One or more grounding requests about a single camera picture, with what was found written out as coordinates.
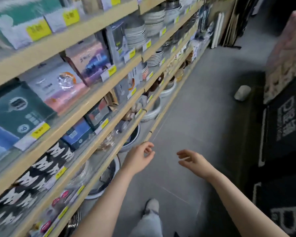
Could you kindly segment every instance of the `jeans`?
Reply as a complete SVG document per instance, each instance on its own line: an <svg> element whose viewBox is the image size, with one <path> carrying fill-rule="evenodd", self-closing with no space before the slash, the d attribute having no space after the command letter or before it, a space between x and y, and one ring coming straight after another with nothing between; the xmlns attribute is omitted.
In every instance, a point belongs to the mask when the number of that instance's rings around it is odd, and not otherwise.
<svg viewBox="0 0 296 237"><path fill-rule="evenodd" d="M159 215L150 211L138 222L129 237L162 237L162 227Z"/></svg>

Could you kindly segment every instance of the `aisle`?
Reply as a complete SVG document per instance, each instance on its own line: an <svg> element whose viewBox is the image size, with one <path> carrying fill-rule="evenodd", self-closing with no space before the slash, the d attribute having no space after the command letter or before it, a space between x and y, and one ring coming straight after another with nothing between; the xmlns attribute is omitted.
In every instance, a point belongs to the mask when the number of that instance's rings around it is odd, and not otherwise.
<svg viewBox="0 0 296 237"><path fill-rule="evenodd" d="M239 178L242 140L250 106L233 99L240 85L263 85L266 58L276 37L265 33L266 15L251 19L237 45L241 50L207 49L150 138L155 158L132 180L114 237L126 237L145 203L160 203L164 237L238 236L217 194L177 163L187 148L204 155L233 182Z"/></svg>

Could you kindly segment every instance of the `shoe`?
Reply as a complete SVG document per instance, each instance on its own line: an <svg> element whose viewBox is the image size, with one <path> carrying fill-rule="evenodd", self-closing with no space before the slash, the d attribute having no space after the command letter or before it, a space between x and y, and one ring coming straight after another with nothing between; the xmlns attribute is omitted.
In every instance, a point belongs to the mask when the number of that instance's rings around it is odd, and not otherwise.
<svg viewBox="0 0 296 237"><path fill-rule="evenodd" d="M159 201L156 199L150 199L146 203L145 213L149 213L150 211L159 214Z"/></svg>

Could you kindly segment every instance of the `left arm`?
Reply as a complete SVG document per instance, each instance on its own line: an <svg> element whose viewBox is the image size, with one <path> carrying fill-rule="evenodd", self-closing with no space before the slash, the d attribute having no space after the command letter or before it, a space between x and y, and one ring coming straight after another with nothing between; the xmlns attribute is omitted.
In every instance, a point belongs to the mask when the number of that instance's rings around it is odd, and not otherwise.
<svg viewBox="0 0 296 237"><path fill-rule="evenodd" d="M79 224L72 237L111 237L124 197L133 176L142 171L153 159L154 145L145 142L132 148L112 182Z"/></svg>

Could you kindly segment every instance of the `left hand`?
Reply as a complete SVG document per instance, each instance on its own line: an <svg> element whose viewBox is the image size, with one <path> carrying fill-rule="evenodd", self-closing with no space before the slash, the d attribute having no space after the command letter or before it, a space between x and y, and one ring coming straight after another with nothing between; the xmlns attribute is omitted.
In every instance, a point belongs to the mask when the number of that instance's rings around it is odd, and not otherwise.
<svg viewBox="0 0 296 237"><path fill-rule="evenodd" d="M151 142L143 142L142 144L133 147L124 160L121 169L125 170L131 176L145 169L145 167L153 159L155 152L152 151L154 144Z"/></svg>

